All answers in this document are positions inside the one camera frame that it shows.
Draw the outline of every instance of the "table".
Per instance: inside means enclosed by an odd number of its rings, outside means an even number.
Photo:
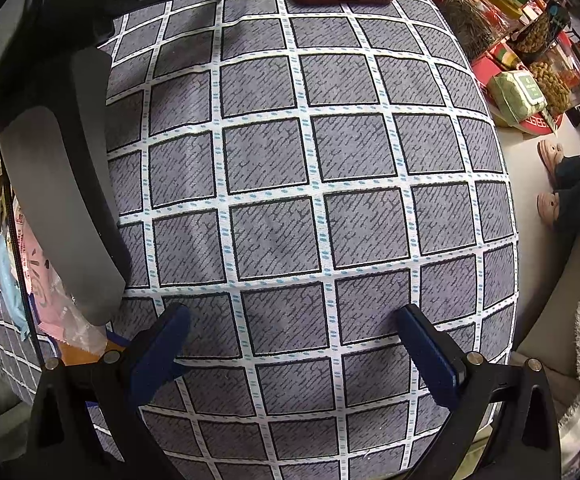
[[[414,464],[447,412],[390,313],[418,303],[504,361],[518,290],[509,177],[438,10],[177,0],[116,27],[106,142],[132,273],[112,329],[193,313],[188,373],[142,409],[161,447],[191,480]],[[3,317],[0,368],[30,401],[26,346]]]

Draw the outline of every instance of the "black cable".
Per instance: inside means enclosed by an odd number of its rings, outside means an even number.
[[[23,266],[21,264],[21,253],[19,252],[19,240],[17,239],[17,228],[14,221],[14,210],[12,209],[12,192],[10,190],[10,179],[6,171],[6,165],[1,158],[1,175],[3,177],[3,198],[6,203],[6,223],[8,224],[8,231],[10,232],[10,241],[12,242],[12,254],[14,256],[14,266],[17,269],[17,279],[19,280],[19,291],[21,293],[21,301],[23,302],[23,310],[26,313],[26,321],[30,329],[30,339],[32,340],[32,347],[35,349],[36,360],[39,362],[39,367],[44,367],[44,356],[41,353],[41,346],[39,345],[39,338],[36,336],[35,320],[32,316],[32,309],[30,308],[30,298],[26,290],[26,280],[23,276]]]

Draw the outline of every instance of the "light blue package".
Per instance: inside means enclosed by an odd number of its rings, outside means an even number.
[[[21,340],[23,341],[28,337],[30,329],[23,310],[19,285],[10,271],[10,258],[8,257],[8,248],[6,247],[3,233],[0,234],[0,287],[8,314],[10,314],[12,321],[21,331]]]

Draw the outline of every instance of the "metal screw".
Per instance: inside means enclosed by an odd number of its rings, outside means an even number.
[[[110,352],[106,352],[103,355],[103,362],[111,365],[112,363],[116,363],[117,361],[119,361],[120,357],[121,354],[119,352],[117,352],[116,350],[111,350]]]
[[[54,370],[55,368],[57,368],[59,365],[59,359],[57,359],[56,357],[51,357],[48,359],[48,361],[46,361],[46,369],[48,370]]]
[[[468,362],[479,366],[480,364],[483,363],[483,356],[479,353],[479,352],[470,352],[468,354]]]
[[[528,359],[528,367],[535,372],[541,371],[541,361],[539,359]]]

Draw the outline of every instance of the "green wet wipes package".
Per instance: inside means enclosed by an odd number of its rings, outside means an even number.
[[[543,110],[547,102],[539,85],[527,70],[513,70],[493,76],[488,91],[501,116],[511,126]]]

